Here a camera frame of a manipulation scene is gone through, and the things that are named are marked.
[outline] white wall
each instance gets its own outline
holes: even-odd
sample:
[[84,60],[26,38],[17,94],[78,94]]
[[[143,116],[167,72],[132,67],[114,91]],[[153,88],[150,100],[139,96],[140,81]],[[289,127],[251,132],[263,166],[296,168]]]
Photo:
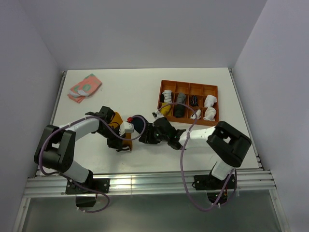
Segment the white wall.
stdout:
[[309,226],[309,1],[268,0],[234,69],[292,231]]
[[233,67],[266,0],[20,0],[63,69]]
[[11,231],[60,72],[17,0],[0,0],[0,230]]

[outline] folded sock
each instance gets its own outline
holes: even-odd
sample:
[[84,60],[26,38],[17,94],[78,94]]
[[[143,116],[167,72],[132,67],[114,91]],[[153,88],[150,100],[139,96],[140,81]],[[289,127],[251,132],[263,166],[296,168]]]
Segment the folded sock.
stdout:
[[205,115],[203,117],[204,120],[207,121],[214,121],[214,117],[216,115],[217,111],[212,108],[212,107],[208,107],[207,110],[205,111]]
[[93,94],[102,82],[93,74],[85,77],[81,82],[69,89],[68,97],[73,101],[80,103],[85,97]]
[[[202,113],[201,110],[196,110],[195,113],[197,114],[197,118],[200,119],[201,118],[201,113]],[[191,119],[195,119],[195,114],[192,114],[190,118]]]
[[192,106],[198,106],[198,104],[197,104],[197,96],[196,95],[191,96],[191,105]]
[[177,103],[183,103],[185,104],[185,99],[187,98],[187,96],[184,93],[179,93],[177,96]]
[[184,116],[185,106],[184,105],[176,105],[175,106],[175,117],[180,118]]
[[169,111],[168,116],[172,116],[172,110]]
[[[164,103],[162,103],[162,106],[165,106],[167,104],[168,104],[167,102],[164,102]],[[167,115],[169,115],[169,112],[171,112],[171,110],[170,110],[171,108],[172,108],[172,106],[168,105],[168,106],[162,108],[160,110],[160,113],[163,114],[164,116],[167,116]]]
[[207,95],[205,102],[204,102],[204,107],[213,107],[213,105],[217,102],[217,98],[213,95]]
[[171,103],[172,102],[172,91],[164,90],[162,93],[164,95],[164,102]]
[[77,103],[81,103],[85,99],[84,96],[74,97],[71,94],[68,94],[68,97]]

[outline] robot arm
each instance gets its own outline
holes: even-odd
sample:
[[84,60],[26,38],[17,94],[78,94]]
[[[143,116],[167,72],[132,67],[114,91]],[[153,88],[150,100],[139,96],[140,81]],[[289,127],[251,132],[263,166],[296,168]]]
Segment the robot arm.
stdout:
[[[168,145],[173,149],[180,150],[187,139],[187,130],[176,130],[170,122],[159,112],[153,113],[155,117],[154,123],[148,123],[147,130],[140,137],[139,141],[146,144],[157,144],[161,141],[167,141]],[[131,119],[134,128],[140,133],[142,121],[138,118]],[[221,121],[215,127],[208,129],[190,131],[189,140],[186,149],[192,147],[211,147],[221,158],[217,162],[210,174],[209,185],[220,180],[220,185],[224,184],[224,180],[228,174],[237,167],[240,167],[245,158],[251,140],[249,137],[235,129],[228,123]],[[213,186],[213,189],[219,189],[220,185]]]
[[[131,133],[135,129],[140,135],[139,141],[145,144],[158,144],[166,141],[170,147],[176,150],[182,149],[187,136],[189,140],[186,149],[192,147],[210,146],[221,158],[217,162],[209,175],[208,186],[211,189],[220,189],[228,174],[232,169],[240,167],[242,161],[251,146],[251,140],[233,128],[226,122],[219,122],[217,126],[202,130],[177,130],[160,112],[153,113],[155,120],[149,123],[144,117],[129,118],[128,122],[123,122],[117,112],[103,106],[98,113],[89,112],[86,115],[97,118],[89,118],[81,121],[72,127],[61,130],[50,139],[46,149],[42,152],[42,164],[44,167],[52,168],[63,173],[68,178],[79,182],[89,189],[96,189],[100,183],[93,179],[93,173],[73,160],[75,142],[89,133],[99,133],[107,138],[110,148],[121,150],[132,150],[132,142],[124,141],[122,138],[131,139]],[[34,161],[39,163],[39,154],[43,143],[60,127],[48,125],[42,134]]]
[[[111,110],[109,107],[103,106],[98,113],[89,112],[86,115],[101,118],[109,125],[110,129],[112,129],[116,134],[119,134],[120,125],[123,124],[123,121],[120,115]],[[54,131],[64,126],[65,125],[56,127],[53,125],[48,125],[45,127],[34,156],[34,161],[37,164],[39,163],[39,154],[42,145],[46,141],[47,137]],[[43,166],[63,173],[70,179],[86,184],[89,188],[91,188],[93,183],[93,173],[78,164],[73,160],[73,158],[75,142],[89,133],[96,132],[107,138],[107,144],[110,148],[114,148],[117,151],[132,149],[131,141],[123,141],[120,138],[115,137],[106,125],[99,119],[89,118],[75,124],[74,126],[68,127],[65,130],[62,130],[49,141],[47,148],[43,151]],[[127,139],[131,138],[130,133],[122,133],[120,136]]]

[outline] white table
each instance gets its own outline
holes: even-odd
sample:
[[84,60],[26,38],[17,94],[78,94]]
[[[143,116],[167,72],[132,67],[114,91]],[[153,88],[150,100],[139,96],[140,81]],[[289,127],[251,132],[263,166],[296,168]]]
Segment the white table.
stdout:
[[[99,90],[80,104],[69,99],[68,90],[91,73],[103,83]],[[82,118],[86,112],[99,111],[103,105],[119,112],[124,120],[139,114],[152,122],[152,112],[157,107],[161,80],[218,86],[220,120],[228,122],[249,136],[228,68],[69,70],[60,94],[54,125],[75,121]],[[172,125],[177,129],[189,128],[189,124]],[[195,128],[201,129],[205,126],[197,125]],[[188,149],[184,154],[184,169],[210,170],[218,158],[210,147]],[[180,170],[180,151],[173,150],[166,143],[146,145],[134,141],[132,152],[118,153],[108,148],[106,139],[99,134],[89,134],[76,142],[74,159],[96,174]],[[256,155],[251,147],[241,168],[258,167]]]

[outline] cable tie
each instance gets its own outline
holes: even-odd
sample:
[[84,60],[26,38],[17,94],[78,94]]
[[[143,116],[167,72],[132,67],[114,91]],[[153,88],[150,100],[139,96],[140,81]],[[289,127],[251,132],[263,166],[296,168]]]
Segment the cable tie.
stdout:
[[191,131],[187,131],[187,138],[190,138],[190,133],[191,133]]

